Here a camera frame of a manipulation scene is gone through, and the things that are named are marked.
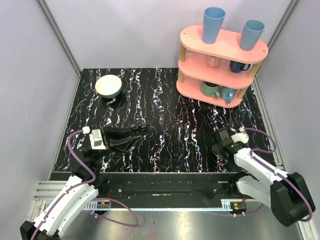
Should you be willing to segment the green glazed mug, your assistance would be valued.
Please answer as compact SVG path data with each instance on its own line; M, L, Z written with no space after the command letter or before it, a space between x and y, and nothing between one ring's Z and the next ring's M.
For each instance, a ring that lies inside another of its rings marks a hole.
M208 97L219 98L220 97L220 86L215 83L203 81L201 83L201 92Z

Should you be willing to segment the dark blue mug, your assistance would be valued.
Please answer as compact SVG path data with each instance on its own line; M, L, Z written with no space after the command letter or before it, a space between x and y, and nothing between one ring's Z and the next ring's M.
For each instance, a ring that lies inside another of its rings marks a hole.
M251 64L231 61L229 65L229 69L233 73L240 73L242 71L248 71L251 68Z

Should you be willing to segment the light blue mug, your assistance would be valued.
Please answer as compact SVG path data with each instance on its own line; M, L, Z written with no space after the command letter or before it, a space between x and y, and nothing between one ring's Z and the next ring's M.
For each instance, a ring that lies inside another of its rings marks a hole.
M227 104L230 104L236 92L236 89L222 86L220 88L220 98L223 99Z

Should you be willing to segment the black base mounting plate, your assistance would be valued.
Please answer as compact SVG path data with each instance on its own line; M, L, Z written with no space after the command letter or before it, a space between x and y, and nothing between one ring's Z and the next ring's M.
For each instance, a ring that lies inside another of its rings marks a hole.
M99 197L112 197L132 207L167 208L190 202L207 205L220 199L243 199L236 187L239 173L97 173L91 182Z

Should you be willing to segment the pink three-tier shelf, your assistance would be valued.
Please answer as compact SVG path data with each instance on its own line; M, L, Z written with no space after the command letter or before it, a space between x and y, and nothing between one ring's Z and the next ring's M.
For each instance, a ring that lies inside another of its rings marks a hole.
M202 25L191 25L180 33L180 57L178 61L178 92L188 98L223 108L234 108L243 100L248 87L253 83L254 76L263 60L269 53L266 43L259 39L252 50L240 48L239 32L221 29L215 43L207 44L202 40ZM209 67L207 56L221 58L218 67ZM233 73L230 62L236 61L251 64L247 71ZM220 86L236 89L231 103L222 98L206 96L201 91L202 82L210 82Z

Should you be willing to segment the tall blue cup left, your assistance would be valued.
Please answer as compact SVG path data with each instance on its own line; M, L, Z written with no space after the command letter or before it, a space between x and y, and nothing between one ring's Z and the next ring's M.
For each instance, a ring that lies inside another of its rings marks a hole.
M203 13L202 41L206 44L216 42L226 12L220 7L208 7Z

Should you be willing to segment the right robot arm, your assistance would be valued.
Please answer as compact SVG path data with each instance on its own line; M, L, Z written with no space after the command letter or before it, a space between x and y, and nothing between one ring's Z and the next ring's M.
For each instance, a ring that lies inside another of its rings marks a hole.
M213 134L214 152L244 170L228 183L228 195L257 200L285 227L299 221L309 222L316 207L303 176L280 170L258 156L259 149L248 146L247 130L242 127L229 135L225 128L220 128Z

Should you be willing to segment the aluminium rail frame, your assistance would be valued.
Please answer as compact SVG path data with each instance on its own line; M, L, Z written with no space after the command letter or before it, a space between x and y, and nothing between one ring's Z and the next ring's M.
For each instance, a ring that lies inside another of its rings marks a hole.
M85 164L95 173L98 195L84 209L102 215L124 210L118 200L133 211L212 211L222 208L221 199L240 199L231 190L238 173L101 173L98 160L87 157Z

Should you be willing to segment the tall blue cup right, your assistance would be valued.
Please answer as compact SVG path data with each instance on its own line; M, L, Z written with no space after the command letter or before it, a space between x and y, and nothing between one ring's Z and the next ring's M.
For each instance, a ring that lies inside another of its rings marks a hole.
M256 19L247 20L241 34L240 48L245 51L252 50L260 39L264 29L265 25L263 22Z

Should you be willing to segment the tall blue cup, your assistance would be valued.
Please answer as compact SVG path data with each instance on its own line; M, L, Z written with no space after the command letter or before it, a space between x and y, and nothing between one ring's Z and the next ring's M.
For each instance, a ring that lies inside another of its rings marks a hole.
M240 48L245 51L252 50L260 39L264 29L265 25L263 22L256 19L247 20L241 34Z
M206 44L216 42L226 12L220 7L208 7L203 13L202 41Z

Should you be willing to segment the white ceramic bowl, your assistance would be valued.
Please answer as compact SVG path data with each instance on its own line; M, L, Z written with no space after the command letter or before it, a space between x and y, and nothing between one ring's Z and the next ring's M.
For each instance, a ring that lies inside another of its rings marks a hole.
M103 98L112 99L120 94L122 91L122 80L112 74L100 77L95 83L96 92Z

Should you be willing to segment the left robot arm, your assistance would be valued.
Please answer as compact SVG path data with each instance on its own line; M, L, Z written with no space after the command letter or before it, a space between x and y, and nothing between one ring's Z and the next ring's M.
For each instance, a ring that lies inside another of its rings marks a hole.
M69 176L62 190L49 206L34 220L26 220L20 227L23 240L59 240L70 224L89 204L91 214L101 218L111 203L117 203L129 209L124 203L113 199L109 189L109 180L100 175L99 160L109 150L125 153L149 132L147 124L133 124L129 128L90 129L85 126L72 132L67 138L67 146L78 162L78 168ZM73 150L72 139L79 135L88 135L90 148L82 149L79 157Z

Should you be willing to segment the pink mug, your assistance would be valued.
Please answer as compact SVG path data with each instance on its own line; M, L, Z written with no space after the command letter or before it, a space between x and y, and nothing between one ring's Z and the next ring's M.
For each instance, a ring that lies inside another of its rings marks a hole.
M206 57L206 64L211 68L218 67L220 62L221 62L221 58L220 57L211 56L211 55L208 55Z

